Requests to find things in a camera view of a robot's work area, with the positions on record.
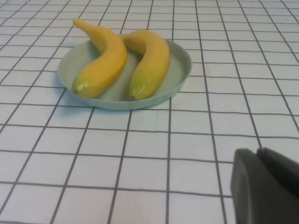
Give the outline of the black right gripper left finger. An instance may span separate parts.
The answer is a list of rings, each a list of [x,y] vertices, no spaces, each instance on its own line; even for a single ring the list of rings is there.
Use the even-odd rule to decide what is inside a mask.
[[[256,153],[237,149],[231,194],[238,224],[297,224],[299,193],[280,185]]]

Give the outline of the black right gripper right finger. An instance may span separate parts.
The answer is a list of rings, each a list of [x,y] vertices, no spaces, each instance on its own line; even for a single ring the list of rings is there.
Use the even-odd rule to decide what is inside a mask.
[[[269,148],[258,149],[258,157],[276,181],[291,193],[299,192],[299,164]]]

